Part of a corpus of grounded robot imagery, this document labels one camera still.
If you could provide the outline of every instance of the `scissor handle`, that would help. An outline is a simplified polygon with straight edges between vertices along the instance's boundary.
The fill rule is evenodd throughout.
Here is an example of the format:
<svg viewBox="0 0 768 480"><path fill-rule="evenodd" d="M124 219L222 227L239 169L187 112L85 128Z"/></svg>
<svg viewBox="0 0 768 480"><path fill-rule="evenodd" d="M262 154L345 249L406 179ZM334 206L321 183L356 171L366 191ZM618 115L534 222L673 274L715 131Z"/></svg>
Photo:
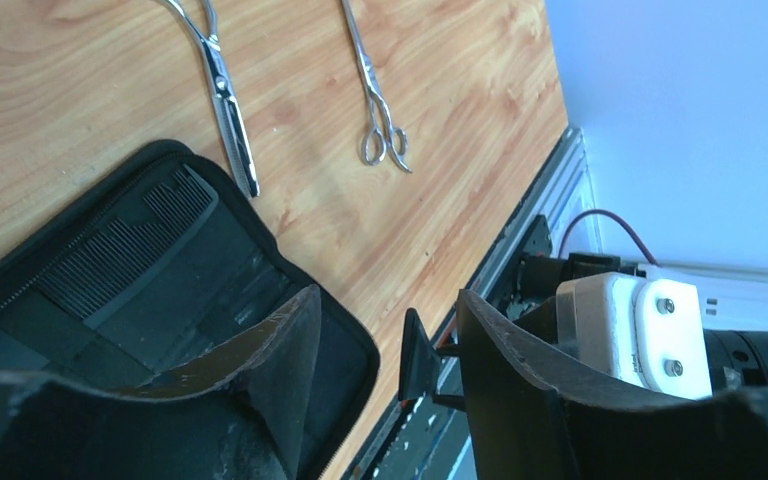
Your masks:
<svg viewBox="0 0 768 480"><path fill-rule="evenodd" d="M408 152L407 134L401 128L393 126L390 107L381 94L372 89L367 93L370 128L363 137L364 163L378 165L387 156L387 152L390 152L399 168L413 173L405 163L405 155Z"/></svg>
<svg viewBox="0 0 768 480"><path fill-rule="evenodd" d="M187 15L187 11L184 10L184 7L181 6L180 3L178 3L178 0L160 0L163 3L166 3L170 7L172 7L173 10L178 12L178 15L181 16L181 18L187 23L187 26L190 27L190 32L192 32L193 36L196 38L197 41L200 41L202 39L207 39L213 42L214 44L219 43L219 20L216 16L216 10L213 8L213 4L210 2L210 0L202 0L202 3L204 4L204 9L207 12L207 29L208 29L208 35L205 36L204 33L202 33L201 29L198 27L198 25L193 22L193 19L190 18L189 15Z"/></svg>

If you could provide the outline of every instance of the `silver scissors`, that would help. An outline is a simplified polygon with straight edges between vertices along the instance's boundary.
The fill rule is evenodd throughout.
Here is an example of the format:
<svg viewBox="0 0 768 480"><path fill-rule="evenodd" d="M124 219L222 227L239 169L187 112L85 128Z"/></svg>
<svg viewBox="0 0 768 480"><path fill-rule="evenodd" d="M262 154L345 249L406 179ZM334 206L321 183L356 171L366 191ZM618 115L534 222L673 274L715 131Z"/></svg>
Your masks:
<svg viewBox="0 0 768 480"><path fill-rule="evenodd" d="M390 152L399 168L407 173L413 173L405 163L405 154L408 153L408 136L404 130L393 125L393 119L390 117L390 106L387 105L381 95L381 87L375 77L375 66L369 55L366 54L366 50L363 49L357 22L352 14L352 7L349 5L349 0L342 1L346 22L348 22L349 30L352 32L352 42L355 44L358 70L360 70L360 76L363 79L366 102L369 107L369 122L372 125L363 137L361 145L363 161L367 165L378 165L387 156L387 152ZM381 126L378 125L379 118L383 121Z"/></svg>
<svg viewBox="0 0 768 480"><path fill-rule="evenodd" d="M213 93L213 109L216 111L219 132L222 134L225 153L228 154L228 161L231 163L234 181L237 182L237 186L247 197L260 195L260 184L257 182L257 174L254 171L251 147L246 136L246 128L243 126L243 116L240 113L237 96L234 94L228 66L225 64L225 59L222 58L219 48L218 20L213 4L210 3L210 0L203 0L204 9L207 11L208 28L210 29L210 35L205 36L177 0L160 1L165 2L181 15L200 47L204 57L207 83Z"/></svg>

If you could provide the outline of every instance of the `comb teeth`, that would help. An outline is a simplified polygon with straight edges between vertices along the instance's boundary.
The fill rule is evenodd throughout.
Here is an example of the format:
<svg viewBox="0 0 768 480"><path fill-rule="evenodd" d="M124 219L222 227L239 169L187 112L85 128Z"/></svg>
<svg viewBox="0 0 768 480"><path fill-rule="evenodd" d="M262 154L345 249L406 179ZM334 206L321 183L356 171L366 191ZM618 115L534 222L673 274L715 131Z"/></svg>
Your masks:
<svg viewBox="0 0 768 480"><path fill-rule="evenodd" d="M34 287L81 320L91 316L154 265L216 201L216 192L194 175L177 170L174 188L160 184L143 195L159 222L111 220L40 276Z"/></svg>

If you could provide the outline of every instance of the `white wall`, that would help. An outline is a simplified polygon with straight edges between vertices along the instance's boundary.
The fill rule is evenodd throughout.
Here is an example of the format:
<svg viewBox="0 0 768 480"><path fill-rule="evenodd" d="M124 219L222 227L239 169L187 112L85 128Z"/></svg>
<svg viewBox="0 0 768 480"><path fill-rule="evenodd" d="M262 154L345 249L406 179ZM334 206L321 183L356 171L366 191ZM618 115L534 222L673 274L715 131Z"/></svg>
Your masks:
<svg viewBox="0 0 768 480"><path fill-rule="evenodd" d="M768 269L768 2L547 5L597 206L662 262ZM600 229L605 252L640 258Z"/></svg>

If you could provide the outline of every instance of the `hair cutting scissors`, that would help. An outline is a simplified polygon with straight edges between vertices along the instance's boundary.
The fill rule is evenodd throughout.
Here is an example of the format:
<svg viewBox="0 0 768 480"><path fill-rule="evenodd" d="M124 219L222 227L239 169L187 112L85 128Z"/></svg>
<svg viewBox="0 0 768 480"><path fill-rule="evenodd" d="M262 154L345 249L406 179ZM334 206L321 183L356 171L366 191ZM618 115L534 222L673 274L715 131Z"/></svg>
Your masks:
<svg viewBox="0 0 768 480"><path fill-rule="evenodd" d="M407 173L413 173L410 167L405 163L405 154L408 153L408 136L404 130L393 125L393 119L390 117L390 106L381 95L381 87L378 85L378 79L375 77L375 66L360 40L360 32L357 28L357 22L352 14L352 7L349 0L342 0L343 11L346 14L346 22L349 24L349 30L352 33L352 43L355 46L357 54L358 70L364 83L364 92L366 93L366 102L369 107L370 130L364 135L362 146L363 161L367 165L378 165L389 152L402 170Z"/></svg>

